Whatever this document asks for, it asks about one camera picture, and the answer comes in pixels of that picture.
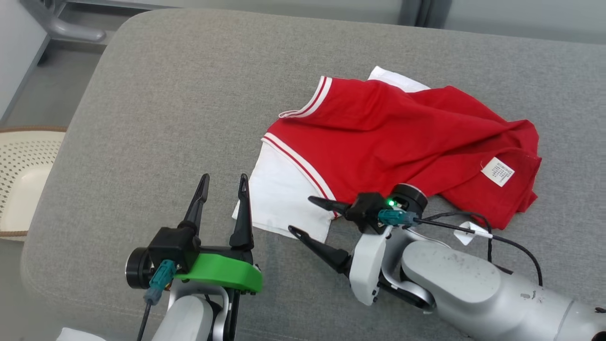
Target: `white wall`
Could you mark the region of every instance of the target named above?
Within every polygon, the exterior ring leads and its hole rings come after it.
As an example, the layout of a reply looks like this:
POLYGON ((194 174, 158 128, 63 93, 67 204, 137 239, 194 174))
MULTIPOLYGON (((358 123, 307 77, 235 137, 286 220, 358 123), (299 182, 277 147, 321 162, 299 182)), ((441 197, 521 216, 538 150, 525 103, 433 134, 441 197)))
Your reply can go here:
POLYGON ((0 120, 45 38, 18 0, 0 0, 0 120))
POLYGON ((606 44, 605 16, 606 0, 453 0, 444 28, 606 44))

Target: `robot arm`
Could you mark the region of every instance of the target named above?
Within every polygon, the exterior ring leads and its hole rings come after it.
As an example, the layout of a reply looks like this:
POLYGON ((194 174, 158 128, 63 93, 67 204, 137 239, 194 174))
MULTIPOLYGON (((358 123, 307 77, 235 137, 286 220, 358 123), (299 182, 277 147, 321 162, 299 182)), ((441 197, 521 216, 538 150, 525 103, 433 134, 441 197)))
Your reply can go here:
POLYGON ((254 241, 248 178, 242 174, 240 179, 240 208, 229 246, 201 245, 202 206, 209 180, 208 174, 202 176, 185 218, 176 229, 161 228, 149 246, 136 248, 128 258, 128 285, 147 289, 147 307, 138 340, 149 309, 168 289, 168 311, 153 341, 233 341, 240 295, 261 291, 263 276, 251 253, 254 241), (221 303, 211 301, 209 295, 219 296, 221 303))
POLYGON ((310 201, 321 201, 319 206, 336 208, 355 221, 363 235, 353 254, 315 241, 293 226, 289 230, 346 275, 354 296, 366 305, 376 301, 380 290, 387 291, 425 313, 436 313, 476 340, 598 341, 606 337, 606 310, 453 250, 418 233, 412 221, 391 225, 389 218, 397 212, 384 214, 389 206, 411 211, 421 221, 427 199, 411 186, 397 185, 387 200, 379 194, 361 194, 352 205, 318 198, 310 201), (396 270, 399 279, 391 275, 396 270))

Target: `green 3d-printed part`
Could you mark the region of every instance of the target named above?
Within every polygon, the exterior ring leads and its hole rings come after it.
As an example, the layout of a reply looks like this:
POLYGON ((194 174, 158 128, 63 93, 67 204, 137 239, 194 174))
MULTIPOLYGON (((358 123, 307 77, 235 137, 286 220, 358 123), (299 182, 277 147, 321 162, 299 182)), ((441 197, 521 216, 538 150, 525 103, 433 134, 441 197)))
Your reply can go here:
POLYGON ((176 274, 175 278, 250 292, 259 292, 263 287, 263 275, 256 267, 218 254, 198 255, 191 271, 176 274))

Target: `red and white shirt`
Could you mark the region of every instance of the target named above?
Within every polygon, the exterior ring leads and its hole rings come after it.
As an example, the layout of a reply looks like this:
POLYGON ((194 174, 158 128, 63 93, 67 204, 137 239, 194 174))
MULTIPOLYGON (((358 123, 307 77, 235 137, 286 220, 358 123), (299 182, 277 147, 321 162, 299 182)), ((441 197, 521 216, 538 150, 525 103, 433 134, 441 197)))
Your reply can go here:
POLYGON ((541 159, 527 120, 507 122, 454 88, 375 68, 368 81, 321 77, 300 110, 278 115, 250 178, 253 225, 324 241, 335 214, 309 195, 353 202, 409 183, 504 229, 536 199, 541 159))

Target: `white basket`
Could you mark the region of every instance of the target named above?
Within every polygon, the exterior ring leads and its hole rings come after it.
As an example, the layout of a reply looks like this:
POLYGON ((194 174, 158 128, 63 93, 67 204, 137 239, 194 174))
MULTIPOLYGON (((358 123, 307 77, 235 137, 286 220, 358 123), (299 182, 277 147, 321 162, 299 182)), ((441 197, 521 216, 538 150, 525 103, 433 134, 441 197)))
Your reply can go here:
POLYGON ((64 136, 61 127, 0 130, 0 238, 25 240, 64 136))

